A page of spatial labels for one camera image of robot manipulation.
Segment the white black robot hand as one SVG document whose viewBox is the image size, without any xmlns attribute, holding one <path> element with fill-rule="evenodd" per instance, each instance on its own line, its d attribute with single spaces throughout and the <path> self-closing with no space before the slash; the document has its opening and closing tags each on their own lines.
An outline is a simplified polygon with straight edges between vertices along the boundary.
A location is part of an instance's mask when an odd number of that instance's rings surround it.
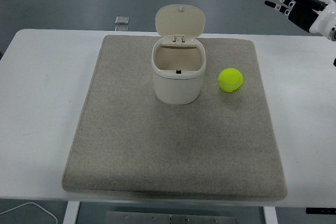
<svg viewBox="0 0 336 224">
<path fill-rule="evenodd" d="M 300 29 L 321 34 L 335 41 L 334 0 L 276 0 L 265 1 L 265 5 L 284 14 Z"/>
</svg>

